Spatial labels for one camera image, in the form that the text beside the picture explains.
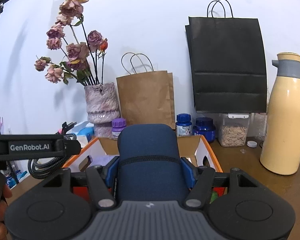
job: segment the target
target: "blue bottle cap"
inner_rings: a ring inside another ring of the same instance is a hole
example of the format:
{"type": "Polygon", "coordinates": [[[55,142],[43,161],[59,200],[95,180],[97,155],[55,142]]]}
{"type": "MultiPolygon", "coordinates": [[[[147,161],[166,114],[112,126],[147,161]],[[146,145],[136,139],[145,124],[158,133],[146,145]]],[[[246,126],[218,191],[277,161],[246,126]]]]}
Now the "blue bottle cap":
{"type": "Polygon", "coordinates": [[[177,114],[177,122],[190,122],[191,115],[189,114],[177,114]]]}
{"type": "Polygon", "coordinates": [[[197,126],[213,126],[213,119],[209,117],[198,117],[195,119],[197,126]]]}

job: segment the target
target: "brown table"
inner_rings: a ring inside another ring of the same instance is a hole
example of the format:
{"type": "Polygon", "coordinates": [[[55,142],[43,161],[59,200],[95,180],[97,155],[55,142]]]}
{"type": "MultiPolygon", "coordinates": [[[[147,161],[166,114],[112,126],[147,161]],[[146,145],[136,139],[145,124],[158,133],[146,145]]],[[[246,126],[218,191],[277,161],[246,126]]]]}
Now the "brown table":
{"type": "Polygon", "coordinates": [[[224,172],[229,172],[230,168],[233,167],[240,168],[293,206],[296,212],[296,223],[289,240],[300,240],[300,166],[293,175],[277,175],[261,165],[259,161],[261,147],[259,145],[256,148],[249,148],[248,146],[222,147],[216,140],[211,143],[211,148],[224,172]]]}

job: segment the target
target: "black bag handle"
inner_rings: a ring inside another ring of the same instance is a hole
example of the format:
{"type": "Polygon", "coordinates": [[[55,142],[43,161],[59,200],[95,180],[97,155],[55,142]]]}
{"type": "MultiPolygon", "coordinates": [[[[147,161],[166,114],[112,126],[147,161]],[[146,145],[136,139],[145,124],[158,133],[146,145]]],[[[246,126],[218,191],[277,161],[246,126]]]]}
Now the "black bag handle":
{"type": "MultiPolygon", "coordinates": [[[[214,6],[217,4],[217,2],[221,3],[220,1],[221,1],[221,0],[216,1],[216,3],[212,6],[212,9],[211,9],[211,16],[212,16],[212,18],[213,18],[213,14],[212,14],[213,8],[214,8],[214,6]]],[[[230,5],[230,3],[228,2],[228,0],[225,0],[225,1],[229,4],[230,11],[231,11],[231,16],[232,16],[232,18],[233,18],[233,13],[232,13],[231,5],[230,5]]]]}
{"type": "Polygon", "coordinates": [[[209,5],[208,5],[208,7],[207,7],[207,17],[208,17],[208,12],[209,12],[209,6],[210,6],[210,4],[212,4],[213,2],[219,2],[219,3],[221,3],[221,5],[222,5],[222,7],[223,7],[223,11],[225,12],[225,17],[226,17],[226,9],[225,9],[225,7],[223,6],[223,4],[222,4],[222,2],[220,2],[219,0],[217,1],[217,0],[214,0],[214,1],[212,1],[212,2],[210,2],[209,3],[209,5]]]}

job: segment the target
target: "silver screw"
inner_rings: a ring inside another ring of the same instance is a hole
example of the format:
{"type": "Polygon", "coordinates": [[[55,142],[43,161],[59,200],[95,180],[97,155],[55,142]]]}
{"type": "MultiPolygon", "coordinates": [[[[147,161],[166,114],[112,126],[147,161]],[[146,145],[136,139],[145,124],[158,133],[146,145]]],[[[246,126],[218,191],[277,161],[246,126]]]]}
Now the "silver screw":
{"type": "Polygon", "coordinates": [[[104,198],[98,201],[98,205],[100,207],[112,207],[114,205],[114,201],[108,198],[104,198]]]}
{"type": "Polygon", "coordinates": [[[201,206],[201,201],[199,199],[195,199],[195,198],[188,199],[186,201],[186,205],[188,207],[200,207],[201,206]]]}

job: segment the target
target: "gray ribbed panel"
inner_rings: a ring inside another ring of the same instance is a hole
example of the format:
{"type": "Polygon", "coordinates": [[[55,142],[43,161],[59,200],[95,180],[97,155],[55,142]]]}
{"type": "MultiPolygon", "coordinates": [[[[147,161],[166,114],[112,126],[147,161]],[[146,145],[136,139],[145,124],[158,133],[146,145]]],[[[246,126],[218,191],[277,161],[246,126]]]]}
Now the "gray ribbed panel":
{"type": "Polygon", "coordinates": [[[124,201],[100,212],[91,225],[72,240],[226,240],[197,211],[177,201],[124,201]]]}

